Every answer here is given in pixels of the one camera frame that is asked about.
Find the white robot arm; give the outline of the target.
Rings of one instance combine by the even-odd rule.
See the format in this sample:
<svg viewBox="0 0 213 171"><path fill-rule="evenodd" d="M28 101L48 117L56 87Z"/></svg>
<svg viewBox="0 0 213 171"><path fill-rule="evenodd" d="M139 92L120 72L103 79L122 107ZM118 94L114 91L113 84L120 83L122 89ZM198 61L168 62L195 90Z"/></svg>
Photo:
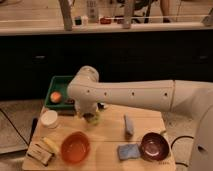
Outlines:
<svg viewBox="0 0 213 171"><path fill-rule="evenodd" d="M103 83L83 66L67 87L79 114L95 114L99 102L188 114L197 121L188 171L213 171L213 83L183 80Z"/></svg>

